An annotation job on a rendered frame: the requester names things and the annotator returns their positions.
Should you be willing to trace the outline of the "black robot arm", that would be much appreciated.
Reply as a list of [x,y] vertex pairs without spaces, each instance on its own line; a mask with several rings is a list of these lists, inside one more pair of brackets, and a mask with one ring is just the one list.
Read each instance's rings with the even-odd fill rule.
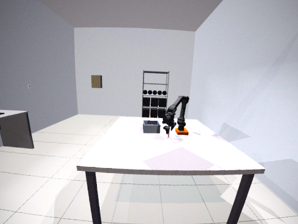
[[177,107],[182,102],[181,114],[177,120],[177,124],[179,125],[178,130],[184,131],[184,127],[186,125],[185,119],[184,119],[184,113],[185,113],[186,104],[188,103],[188,101],[189,101],[188,96],[184,96],[184,95],[179,96],[178,99],[174,102],[174,104],[168,107],[168,109],[166,111],[166,115],[164,115],[164,117],[163,117],[162,124],[168,124],[168,121],[174,120],[174,115],[176,115],[175,112],[177,110]]

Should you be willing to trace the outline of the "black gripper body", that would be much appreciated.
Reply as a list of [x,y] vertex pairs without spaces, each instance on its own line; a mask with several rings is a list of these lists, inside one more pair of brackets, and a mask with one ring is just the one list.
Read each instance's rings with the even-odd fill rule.
[[[168,126],[167,126],[168,125]],[[170,120],[168,121],[168,124],[166,126],[163,127],[164,130],[167,130],[169,131],[170,130],[170,127],[174,126],[174,125],[177,125],[176,122],[174,122],[174,120]]]

